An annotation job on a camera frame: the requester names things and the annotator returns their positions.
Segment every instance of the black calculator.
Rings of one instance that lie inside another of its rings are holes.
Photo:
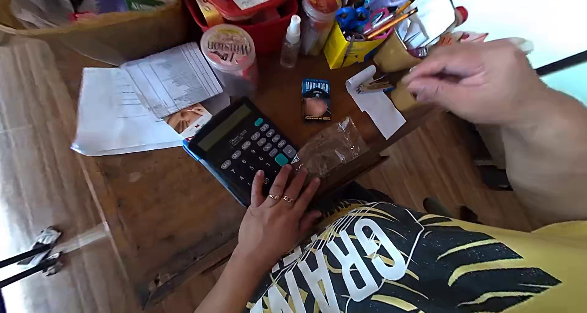
[[[281,167],[297,154],[291,141],[247,98],[213,116],[184,141],[184,149],[246,207],[251,204],[255,173],[265,172],[263,193],[267,195]]]

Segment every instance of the blue scissors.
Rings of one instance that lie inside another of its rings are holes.
[[[338,9],[334,15],[334,19],[341,26],[341,30],[349,32],[355,30],[357,27],[361,27],[367,24],[371,11],[364,7],[344,7]]]

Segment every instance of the plastic bag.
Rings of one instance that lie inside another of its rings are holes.
[[[312,137],[292,160],[295,171],[304,166],[310,177],[324,177],[369,150],[350,117]]]

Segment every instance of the red plastic box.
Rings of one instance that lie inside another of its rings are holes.
[[[198,8],[195,0],[184,0],[187,9],[190,11],[196,24],[198,24],[203,32],[206,32],[209,27],[206,25],[204,16]],[[237,25],[251,34],[253,42],[255,43],[255,51],[258,54],[269,54],[281,50],[285,33],[290,24],[293,15],[297,13],[297,0],[285,0],[280,6],[282,9],[281,18],[272,21],[265,21],[263,23],[253,25]]]
[[[254,7],[242,10],[240,9],[237,4],[232,0],[208,0],[210,3],[216,6],[218,12],[224,17],[228,18],[229,20],[243,20],[246,18],[251,17],[255,13],[263,9],[268,8],[277,8],[281,4],[285,3],[287,0],[269,0],[267,2],[263,2],[258,4]]]

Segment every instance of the plastic jar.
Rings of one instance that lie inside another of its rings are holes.
[[[200,48],[228,95],[240,97],[257,90],[255,45],[245,30],[215,25],[202,35]]]
[[[334,15],[341,8],[341,0],[302,0],[307,18],[302,24],[302,53],[318,55],[328,39],[334,24]]]

